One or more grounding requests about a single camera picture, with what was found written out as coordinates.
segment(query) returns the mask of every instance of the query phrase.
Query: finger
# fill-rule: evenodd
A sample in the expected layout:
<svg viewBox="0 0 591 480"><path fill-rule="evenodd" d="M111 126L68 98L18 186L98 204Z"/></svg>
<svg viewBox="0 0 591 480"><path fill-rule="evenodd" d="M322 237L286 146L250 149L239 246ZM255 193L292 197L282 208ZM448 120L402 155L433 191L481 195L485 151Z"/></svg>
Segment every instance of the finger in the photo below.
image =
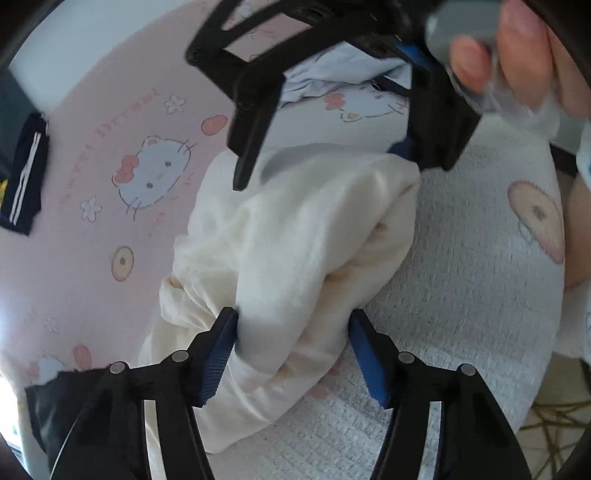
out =
<svg viewBox="0 0 591 480"><path fill-rule="evenodd" d="M554 69L545 23L521 0L505 0L496 43L516 100L537 109L551 88Z"/></svg>
<svg viewBox="0 0 591 480"><path fill-rule="evenodd" d="M454 38L450 49L450 65L458 80L472 92L483 93L492 75L488 50L467 35Z"/></svg>
<svg viewBox="0 0 591 480"><path fill-rule="evenodd" d="M548 29L550 47L558 77L557 95L564 111L573 116L591 116L591 89L569 52L558 37Z"/></svg>

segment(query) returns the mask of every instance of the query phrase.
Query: white cloth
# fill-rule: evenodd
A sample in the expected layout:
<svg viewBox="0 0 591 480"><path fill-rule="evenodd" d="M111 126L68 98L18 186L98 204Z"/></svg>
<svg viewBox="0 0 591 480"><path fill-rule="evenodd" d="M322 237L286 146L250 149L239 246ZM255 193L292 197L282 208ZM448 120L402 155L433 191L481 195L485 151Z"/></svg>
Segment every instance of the white cloth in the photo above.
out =
<svg viewBox="0 0 591 480"><path fill-rule="evenodd" d="M396 155L312 144L263 154L233 192L235 162L227 151L207 171L141 359L158 362L223 307L239 310L217 394L196 410L210 453L273 423L333 366L351 310L410 248L420 181Z"/></svg>
<svg viewBox="0 0 591 480"><path fill-rule="evenodd" d="M347 92L344 97L348 102ZM345 122L323 99L311 99L277 113L267 144L329 141L385 151L405 127L406 117L396 112ZM564 285L562 265L522 236L507 195L520 180L536 184L560 207L548 143L485 116L452 171L421 175L413 246L365 307L377 331L427 365L474 365L514 430L546 371ZM347 347L272 426L209 461L220 479L368 480L390 415L369 397ZM433 479L438 419L430 416L420 480Z"/></svg>
<svg viewBox="0 0 591 480"><path fill-rule="evenodd" d="M410 71L410 65L402 59L375 59L353 45L339 43L284 73L280 104L320 97L345 83L359 85L384 73L409 89Z"/></svg>
<svg viewBox="0 0 591 480"><path fill-rule="evenodd" d="M591 363L591 278L564 292L554 350Z"/></svg>

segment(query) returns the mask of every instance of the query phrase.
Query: crumpled garment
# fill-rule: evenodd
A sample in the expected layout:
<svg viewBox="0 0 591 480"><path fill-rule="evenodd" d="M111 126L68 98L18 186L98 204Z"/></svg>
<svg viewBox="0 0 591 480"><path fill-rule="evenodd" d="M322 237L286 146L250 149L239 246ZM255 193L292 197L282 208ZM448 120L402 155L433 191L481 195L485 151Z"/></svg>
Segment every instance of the crumpled garment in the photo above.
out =
<svg viewBox="0 0 591 480"><path fill-rule="evenodd" d="M312 144L261 155L249 187L233 192L235 163L226 151L207 171L140 357L152 364L187 348L223 307L237 308L219 389L195 409L210 453L272 424L333 366L351 311L411 246L420 182L396 155Z"/></svg>
<svg viewBox="0 0 591 480"><path fill-rule="evenodd" d="M383 74L410 88L411 66L403 59L375 59L353 45L339 43L284 73L280 105L321 97L343 84L359 85Z"/></svg>

